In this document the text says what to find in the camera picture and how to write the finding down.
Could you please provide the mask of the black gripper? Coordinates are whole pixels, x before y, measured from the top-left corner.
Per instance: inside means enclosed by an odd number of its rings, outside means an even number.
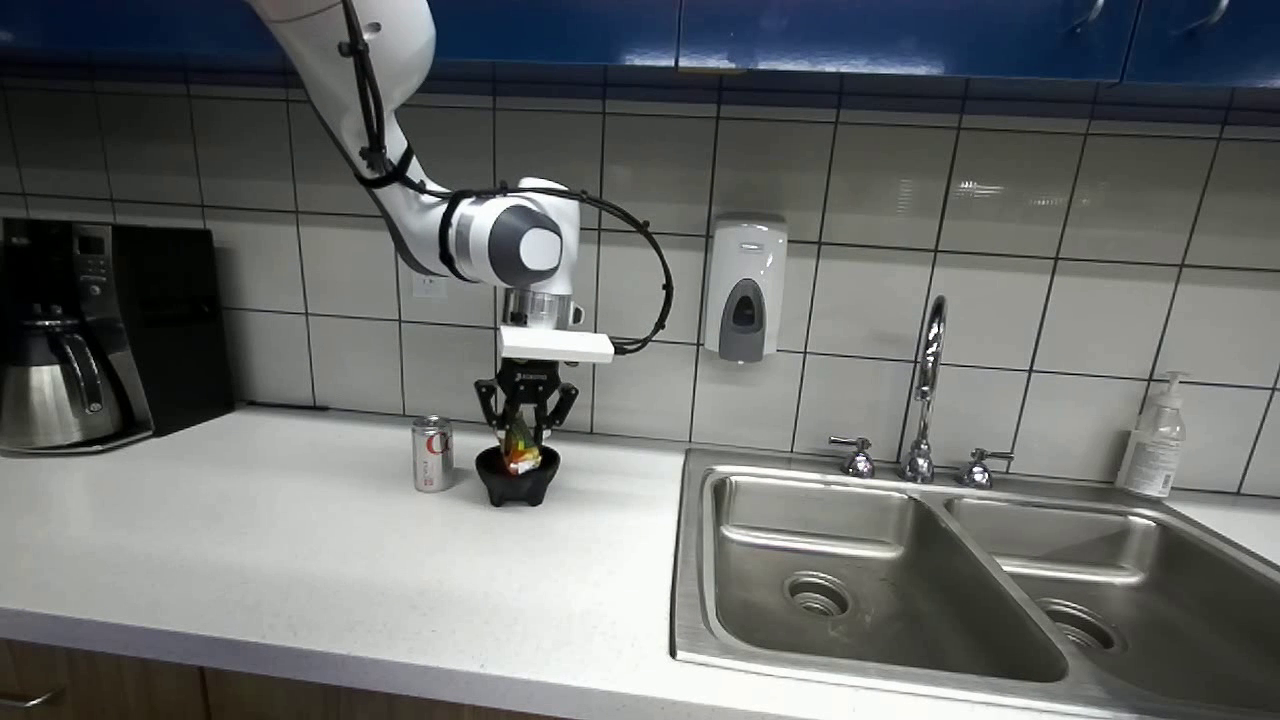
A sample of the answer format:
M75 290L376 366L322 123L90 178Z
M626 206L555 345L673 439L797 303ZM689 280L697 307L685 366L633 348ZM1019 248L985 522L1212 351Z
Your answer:
M516 416L530 411L530 460L542 460L549 439L579 402L579 387L558 381L555 361L505 361L491 381L475 381L475 402L505 460L524 455L524 432L516 430Z

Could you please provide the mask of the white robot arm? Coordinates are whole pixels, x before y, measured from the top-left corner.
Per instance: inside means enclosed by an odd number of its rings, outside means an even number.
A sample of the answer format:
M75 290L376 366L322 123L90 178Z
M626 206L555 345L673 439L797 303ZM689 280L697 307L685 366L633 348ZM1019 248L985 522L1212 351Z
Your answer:
M507 293L498 377L475 386L478 416L530 449L570 411L558 381L576 331L567 329L570 269L579 262L579 206L562 183L521 178L507 190L449 190L428 178L399 108L437 61L428 0L249 0L291 61L318 130L386 225L395 257L457 286Z

